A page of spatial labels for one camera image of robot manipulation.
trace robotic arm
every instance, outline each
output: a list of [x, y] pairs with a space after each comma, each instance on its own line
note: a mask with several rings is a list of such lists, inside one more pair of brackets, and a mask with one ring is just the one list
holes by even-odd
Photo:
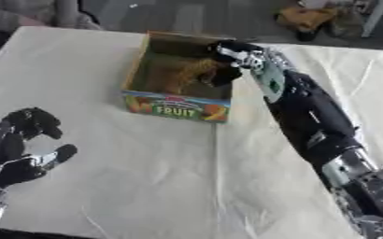
[[368, 158], [357, 128], [338, 103], [280, 52], [233, 40], [208, 46], [229, 63], [208, 83], [220, 86], [248, 69], [264, 101], [299, 155], [309, 162], [344, 216], [364, 238], [383, 239], [383, 168]]
[[13, 184], [35, 180], [56, 165], [66, 162], [77, 148], [64, 145], [48, 155], [24, 154], [24, 143], [41, 134], [59, 139], [61, 122], [39, 108], [10, 113], [0, 122], [0, 219], [6, 210], [5, 189]]

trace floor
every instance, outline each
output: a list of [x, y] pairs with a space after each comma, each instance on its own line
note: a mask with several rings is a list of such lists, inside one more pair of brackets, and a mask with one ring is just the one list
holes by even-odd
[[[108, 30], [227, 35], [266, 43], [301, 44], [273, 15], [296, 0], [84, 0]], [[383, 21], [372, 37], [339, 39], [321, 33], [311, 45], [383, 49]]]

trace black robotic glove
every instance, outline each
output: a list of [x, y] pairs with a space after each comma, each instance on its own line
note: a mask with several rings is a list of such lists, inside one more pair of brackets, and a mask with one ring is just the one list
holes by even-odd
[[26, 108], [3, 118], [0, 122], [0, 188], [42, 177], [77, 153], [75, 146], [64, 145], [48, 155], [24, 154], [26, 140], [41, 134], [61, 138], [60, 124], [39, 108]]

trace table surface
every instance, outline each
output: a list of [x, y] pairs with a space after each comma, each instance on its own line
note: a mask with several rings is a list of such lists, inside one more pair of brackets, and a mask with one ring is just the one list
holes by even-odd
[[[212, 125], [136, 115], [119, 85], [143, 35], [21, 28], [0, 52], [0, 119], [38, 106], [79, 154], [9, 189], [2, 227], [95, 238], [358, 238], [280, 133], [248, 74]], [[383, 163], [383, 51], [274, 45], [330, 92]]]

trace open cardboard box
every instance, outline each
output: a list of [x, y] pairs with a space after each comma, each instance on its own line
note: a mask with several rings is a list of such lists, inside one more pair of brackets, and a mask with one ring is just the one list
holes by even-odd
[[227, 121], [232, 99], [231, 85], [211, 88], [196, 82], [181, 95], [164, 90], [168, 80], [173, 80], [184, 66], [207, 58], [207, 44], [218, 40], [149, 33], [131, 74], [121, 86], [128, 109], [134, 113], [176, 119]]

